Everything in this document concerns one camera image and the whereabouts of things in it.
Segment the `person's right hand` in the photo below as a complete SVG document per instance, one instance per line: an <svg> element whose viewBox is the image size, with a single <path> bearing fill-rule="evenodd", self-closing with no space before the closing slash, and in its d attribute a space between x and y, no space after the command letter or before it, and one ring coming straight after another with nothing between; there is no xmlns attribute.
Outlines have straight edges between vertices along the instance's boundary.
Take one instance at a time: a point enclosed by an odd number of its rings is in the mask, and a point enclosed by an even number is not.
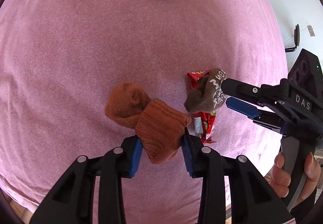
<svg viewBox="0 0 323 224"><path fill-rule="evenodd" d="M275 193L280 198L286 197L288 195L288 187L291 183L290 174L284 171L282 168L284 164L285 158L284 155L280 152L275 158L274 165L271 170L271 180L269 182ZM320 178L320 165L311 152L305 159L304 172L307 176L307 180L304 184L301 194L295 202L295 206L305 201L313 193Z"/></svg>

